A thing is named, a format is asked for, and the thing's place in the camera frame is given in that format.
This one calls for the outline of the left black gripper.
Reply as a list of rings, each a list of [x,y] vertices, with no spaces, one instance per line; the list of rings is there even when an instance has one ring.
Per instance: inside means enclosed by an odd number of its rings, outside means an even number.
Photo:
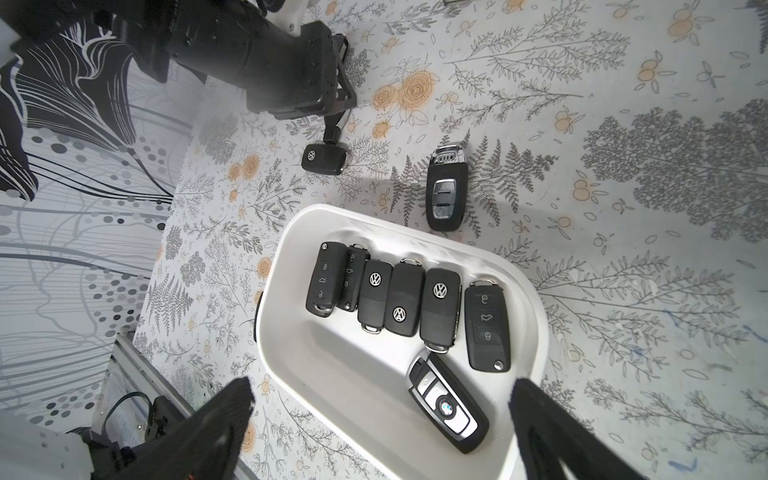
[[[338,144],[351,109],[358,105],[346,72],[348,39],[321,21],[273,47],[256,68],[259,78],[245,89],[246,106],[278,120],[324,117],[323,142]]]

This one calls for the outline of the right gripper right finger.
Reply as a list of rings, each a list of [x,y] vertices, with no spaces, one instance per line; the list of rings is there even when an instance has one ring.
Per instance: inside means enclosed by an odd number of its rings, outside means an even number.
[[[529,479],[643,478],[531,380],[516,380],[509,409]]]

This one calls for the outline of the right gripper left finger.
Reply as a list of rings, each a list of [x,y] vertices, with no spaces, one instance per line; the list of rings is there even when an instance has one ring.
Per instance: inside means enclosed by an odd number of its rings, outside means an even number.
[[[170,433],[141,446],[112,479],[233,479],[254,407],[250,381],[232,380]]]

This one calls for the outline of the black VW key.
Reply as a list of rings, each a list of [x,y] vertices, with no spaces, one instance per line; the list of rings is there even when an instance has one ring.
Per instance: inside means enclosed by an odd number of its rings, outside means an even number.
[[[302,168],[310,173],[339,176],[343,173],[347,161],[347,150],[337,144],[313,143],[306,146],[302,159]]]

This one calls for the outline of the silver black BMW key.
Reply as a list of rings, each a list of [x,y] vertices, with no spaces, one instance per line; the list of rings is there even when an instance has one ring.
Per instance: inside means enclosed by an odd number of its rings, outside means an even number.
[[[489,419],[438,354],[420,351],[406,379],[411,398],[457,450],[469,454],[479,447],[489,432]]]

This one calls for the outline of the black key with buttons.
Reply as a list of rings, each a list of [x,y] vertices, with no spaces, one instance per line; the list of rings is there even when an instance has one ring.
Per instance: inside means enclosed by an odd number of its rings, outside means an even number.
[[[511,366],[511,347],[503,288],[491,279],[477,279],[469,284],[464,295],[469,365],[481,372],[507,372]]]

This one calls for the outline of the small black key fob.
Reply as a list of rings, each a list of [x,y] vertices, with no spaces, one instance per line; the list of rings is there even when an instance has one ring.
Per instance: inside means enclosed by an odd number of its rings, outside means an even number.
[[[370,252],[362,244],[352,244],[347,247],[347,260],[342,282],[342,288],[337,306],[347,312],[358,308],[359,292]]]

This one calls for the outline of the white storage tray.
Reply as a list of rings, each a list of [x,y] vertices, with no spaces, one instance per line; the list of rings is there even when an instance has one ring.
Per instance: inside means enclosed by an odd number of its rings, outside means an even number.
[[[504,291],[511,366],[483,373],[458,337],[444,360],[490,421],[480,446],[463,454],[419,412],[406,370],[418,337],[364,332],[353,313],[321,318],[305,301],[325,241],[361,244],[376,259],[404,258],[458,272],[464,283],[488,278]],[[466,244],[338,207],[300,210],[280,238],[255,324],[261,361],[272,378],[318,420],[397,479],[512,479],[521,465],[508,403],[519,378],[542,379],[550,334],[542,301],[515,265]]]

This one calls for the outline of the black key front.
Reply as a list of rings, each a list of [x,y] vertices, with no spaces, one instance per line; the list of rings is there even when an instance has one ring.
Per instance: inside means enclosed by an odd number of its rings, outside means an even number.
[[[391,333],[413,337],[420,319],[425,269],[415,259],[397,263],[387,293],[384,328]]]

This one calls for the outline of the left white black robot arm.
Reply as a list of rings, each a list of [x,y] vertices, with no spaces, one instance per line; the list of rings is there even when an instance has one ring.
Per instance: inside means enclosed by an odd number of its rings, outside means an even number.
[[[327,143],[356,107],[345,71],[347,38],[304,23],[307,1],[4,1],[3,53],[21,53],[76,22],[94,23],[126,44],[161,83],[176,62],[238,87],[253,113],[278,120],[318,116]]]

